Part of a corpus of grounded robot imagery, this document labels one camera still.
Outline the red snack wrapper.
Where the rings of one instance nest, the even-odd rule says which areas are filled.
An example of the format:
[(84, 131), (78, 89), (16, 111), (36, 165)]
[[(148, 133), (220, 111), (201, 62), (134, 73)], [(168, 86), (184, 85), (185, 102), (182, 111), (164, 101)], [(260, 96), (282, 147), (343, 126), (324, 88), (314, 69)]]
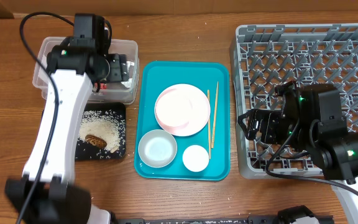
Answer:
[(94, 91), (100, 91), (100, 90), (105, 90), (107, 88), (107, 84), (106, 83), (95, 83), (93, 90)]

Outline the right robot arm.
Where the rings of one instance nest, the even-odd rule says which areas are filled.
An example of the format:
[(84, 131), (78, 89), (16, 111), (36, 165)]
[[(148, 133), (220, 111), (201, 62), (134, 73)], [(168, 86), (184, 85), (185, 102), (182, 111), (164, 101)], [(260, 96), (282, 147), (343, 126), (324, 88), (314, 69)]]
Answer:
[[(251, 109), (237, 117), (244, 136), (277, 144), (265, 165), (271, 177), (328, 184), (337, 195), (349, 223), (358, 223), (358, 132), (347, 130), (339, 90), (332, 84), (297, 86), (288, 82), (275, 87), (283, 98), (280, 111)], [(281, 152), (291, 147), (301, 156), (310, 156), (323, 171), (322, 179), (282, 174), (270, 170)]]

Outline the pink plate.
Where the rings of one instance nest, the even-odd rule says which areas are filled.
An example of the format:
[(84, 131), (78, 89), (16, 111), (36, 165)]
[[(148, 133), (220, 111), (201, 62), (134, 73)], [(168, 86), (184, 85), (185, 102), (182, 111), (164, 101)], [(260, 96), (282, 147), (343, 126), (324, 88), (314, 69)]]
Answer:
[(166, 89), (171, 88), (181, 89), (184, 92), (185, 96), (189, 98), (191, 103), (190, 122), (183, 128), (164, 130), (174, 136), (179, 137), (191, 136), (200, 132), (207, 125), (208, 122), (209, 106), (207, 96), (199, 88), (189, 84), (176, 84)]

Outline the white napkin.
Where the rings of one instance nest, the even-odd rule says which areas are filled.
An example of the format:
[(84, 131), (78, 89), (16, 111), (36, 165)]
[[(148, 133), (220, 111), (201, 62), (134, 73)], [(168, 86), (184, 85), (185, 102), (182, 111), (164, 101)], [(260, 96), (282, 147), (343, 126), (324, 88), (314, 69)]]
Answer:
[(134, 71), (134, 65), (135, 63), (132, 61), (126, 62), (126, 68), (127, 71), (124, 74), (123, 80), (121, 84), (124, 86), (124, 88), (129, 89), (132, 86), (133, 83), (133, 71)]

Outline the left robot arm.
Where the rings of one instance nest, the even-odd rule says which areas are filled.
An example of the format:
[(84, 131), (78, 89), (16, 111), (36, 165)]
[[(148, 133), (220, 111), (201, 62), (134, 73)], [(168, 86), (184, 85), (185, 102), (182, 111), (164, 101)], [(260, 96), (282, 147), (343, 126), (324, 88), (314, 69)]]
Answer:
[(110, 70), (105, 51), (56, 45), (47, 55), (48, 97), (37, 139), (20, 179), (5, 194), (26, 223), (117, 223), (113, 212), (92, 204), (74, 185), (75, 151), (93, 84)]

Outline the white rice pile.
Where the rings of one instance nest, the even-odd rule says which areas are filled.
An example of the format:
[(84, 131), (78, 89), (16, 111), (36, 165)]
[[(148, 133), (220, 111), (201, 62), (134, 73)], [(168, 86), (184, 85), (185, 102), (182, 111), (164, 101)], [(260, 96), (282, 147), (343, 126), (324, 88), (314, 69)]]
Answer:
[[(78, 146), (85, 144), (83, 151), (94, 156), (90, 159), (120, 159), (126, 151), (126, 121), (122, 114), (114, 110), (88, 110), (83, 113)], [(92, 134), (107, 142), (104, 149), (97, 148), (85, 141), (85, 136)]]

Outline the grey bowl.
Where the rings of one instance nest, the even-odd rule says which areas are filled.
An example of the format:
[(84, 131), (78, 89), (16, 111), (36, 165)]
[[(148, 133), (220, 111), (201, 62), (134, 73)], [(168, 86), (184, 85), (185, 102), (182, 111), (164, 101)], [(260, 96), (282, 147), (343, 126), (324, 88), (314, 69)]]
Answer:
[(138, 144), (138, 155), (149, 167), (162, 168), (169, 165), (177, 154), (175, 138), (162, 129), (144, 134)]

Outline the wooden chopstick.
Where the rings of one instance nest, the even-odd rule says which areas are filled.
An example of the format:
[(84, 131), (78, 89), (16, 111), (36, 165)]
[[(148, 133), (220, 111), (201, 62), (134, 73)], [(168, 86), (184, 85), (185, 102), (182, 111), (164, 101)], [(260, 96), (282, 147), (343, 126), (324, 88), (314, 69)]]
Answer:
[(209, 106), (209, 116), (208, 116), (208, 157), (211, 160), (211, 102), (210, 102), (210, 90), (207, 90), (207, 99)]
[(216, 84), (216, 94), (214, 100), (214, 117), (213, 117), (213, 133), (212, 133), (212, 141), (211, 147), (214, 148), (214, 139), (215, 139), (215, 132), (216, 132), (216, 117), (217, 117), (217, 108), (218, 108), (218, 96), (219, 96), (219, 82)]

